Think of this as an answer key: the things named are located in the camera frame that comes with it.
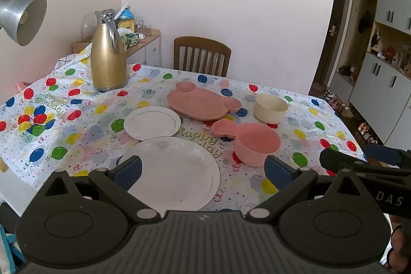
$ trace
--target hand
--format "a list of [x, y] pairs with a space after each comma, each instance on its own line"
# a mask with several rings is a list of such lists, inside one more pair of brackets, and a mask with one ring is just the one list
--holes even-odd
[[[401, 217], [390, 215], [391, 223], [393, 229], [395, 229], [401, 223]], [[391, 236], [391, 247], [392, 251], [389, 253], [389, 258], [386, 263], [386, 268], [389, 268], [390, 272], [393, 274], [402, 273], [409, 264], [410, 254], [405, 254], [405, 247], [410, 244], [411, 241], [407, 241], [406, 236], [402, 233], [401, 228], [394, 231]]]

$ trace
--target birthday tablecloth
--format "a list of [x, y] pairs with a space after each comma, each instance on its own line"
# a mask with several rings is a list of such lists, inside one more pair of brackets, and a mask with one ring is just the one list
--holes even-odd
[[[363, 154], [334, 110], [321, 99], [237, 80], [185, 71], [129, 65], [128, 84], [100, 93], [93, 87], [87, 47], [72, 61], [9, 99], [0, 111], [1, 158], [22, 180], [39, 189], [57, 168], [72, 176], [97, 167], [113, 168], [138, 140], [124, 130], [126, 116], [144, 106], [167, 107], [167, 94], [179, 81], [191, 81], [242, 108], [224, 117], [237, 124], [260, 122], [253, 115], [256, 94], [283, 98], [289, 108], [278, 124], [269, 124], [281, 139], [275, 155], [292, 167], [309, 166], [320, 174], [319, 154], [331, 147], [354, 157]], [[243, 164], [229, 139], [213, 136], [212, 122], [181, 116], [176, 136], [198, 143], [217, 161], [221, 183], [204, 210], [230, 208], [246, 213], [277, 192], [264, 168]]]

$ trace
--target pink bear plate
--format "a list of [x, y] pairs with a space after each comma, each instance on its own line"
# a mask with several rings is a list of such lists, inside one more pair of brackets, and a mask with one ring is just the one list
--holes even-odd
[[175, 86], [176, 90], [167, 95], [167, 101], [173, 110], [190, 118], [212, 121], [241, 108], [239, 100], [200, 89], [194, 83], [178, 82]]

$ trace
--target white plate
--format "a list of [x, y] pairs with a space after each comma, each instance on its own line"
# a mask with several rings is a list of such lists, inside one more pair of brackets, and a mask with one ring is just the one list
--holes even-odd
[[173, 136], [181, 126], [178, 114], [169, 108], [148, 106], [131, 112], [124, 129], [131, 137], [144, 141], [159, 136]]
[[141, 177], [129, 193], [164, 216], [166, 210], [195, 211], [212, 200], [220, 169], [200, 145], [179, 137], [154, 137], [129, 149], [143, 162]]

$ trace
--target desk lamp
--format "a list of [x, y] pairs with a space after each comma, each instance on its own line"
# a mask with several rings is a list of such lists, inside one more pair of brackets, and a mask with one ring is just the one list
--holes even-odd
[[46, 9], [46, 0], [0, 0], [0, 29], [20, 46], [26, 46], [39, 31]]

